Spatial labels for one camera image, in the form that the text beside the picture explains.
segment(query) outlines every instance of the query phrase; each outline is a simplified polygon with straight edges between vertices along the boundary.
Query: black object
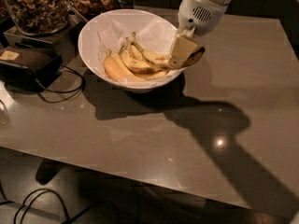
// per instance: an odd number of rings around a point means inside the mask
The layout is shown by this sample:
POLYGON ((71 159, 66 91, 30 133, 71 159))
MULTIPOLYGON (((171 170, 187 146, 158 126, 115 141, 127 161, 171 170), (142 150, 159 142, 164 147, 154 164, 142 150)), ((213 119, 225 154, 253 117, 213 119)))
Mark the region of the black object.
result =
POLYGON ((62 62, 48 49, 8 46, 0 50, 0 79, 15 88, 41 92, 61 74, 62 62))

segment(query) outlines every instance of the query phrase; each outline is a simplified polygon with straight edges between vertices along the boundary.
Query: sticker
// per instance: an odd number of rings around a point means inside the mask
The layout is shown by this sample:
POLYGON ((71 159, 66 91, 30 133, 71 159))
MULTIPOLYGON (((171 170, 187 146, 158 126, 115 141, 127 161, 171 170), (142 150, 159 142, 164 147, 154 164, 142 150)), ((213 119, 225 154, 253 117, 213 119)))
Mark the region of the sticker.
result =
POLYGON ((0 59, 3 61, 8 61, 8 60, 15 61, 19 55, 20 55, 19 53, 5 50, 3 54, 0 56, 0 59))

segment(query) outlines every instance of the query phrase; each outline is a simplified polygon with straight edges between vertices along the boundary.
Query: gray table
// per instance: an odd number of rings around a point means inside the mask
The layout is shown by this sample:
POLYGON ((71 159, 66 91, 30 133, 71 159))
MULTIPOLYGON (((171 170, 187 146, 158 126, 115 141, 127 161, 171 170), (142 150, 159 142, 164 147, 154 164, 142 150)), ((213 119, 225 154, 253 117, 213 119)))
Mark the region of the gray table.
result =
MULTIPOLYGON (((175 10, 140 9, 176 23, 175 10)), ((9 119, 0 146, 291 217, 299 209, 299 63, 281 24, 225 15, 201 43, 200 63, 153 93, 113 89, 79 56, 69 65, 87 87, 69 101, 45 103, 1 84, 9 119)), ((52 88, 78 83, 65 74, 52 88)))

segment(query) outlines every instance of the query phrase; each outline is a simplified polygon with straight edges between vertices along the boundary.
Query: dark floor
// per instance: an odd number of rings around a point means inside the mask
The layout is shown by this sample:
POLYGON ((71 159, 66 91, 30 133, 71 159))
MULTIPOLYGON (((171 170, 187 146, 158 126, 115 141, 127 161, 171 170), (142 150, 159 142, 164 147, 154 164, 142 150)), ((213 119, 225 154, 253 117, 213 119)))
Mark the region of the dark floor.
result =
POLYGON ((0 224, 73 223, 71 218, 84 209, 75 223, 289 223, 284 218, 1 147, 0 184, 0 224), (23 202, 25 206, 18 213, 23 202))

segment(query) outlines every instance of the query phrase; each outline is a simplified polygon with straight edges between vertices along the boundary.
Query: white bowl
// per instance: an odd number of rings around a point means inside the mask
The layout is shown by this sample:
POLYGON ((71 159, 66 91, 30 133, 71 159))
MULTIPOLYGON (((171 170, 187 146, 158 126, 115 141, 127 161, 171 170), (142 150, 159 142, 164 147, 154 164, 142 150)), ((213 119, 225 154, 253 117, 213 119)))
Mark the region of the white bowl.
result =
POLYGON ((117 82, 107 76, 102 65, 107 49, 116 52, 125 37, 136 32, 136 39, 146 49, 169 53, 176 31, 177 28, 169 21, 152 13, 133 9, 113 10, 100 14, 83 27, 78 37, 78 51, 87 67, 106 82, 127 91, 148 92, 178 77, 182 69, 169 71, 166 76, 149 81, 117 82))

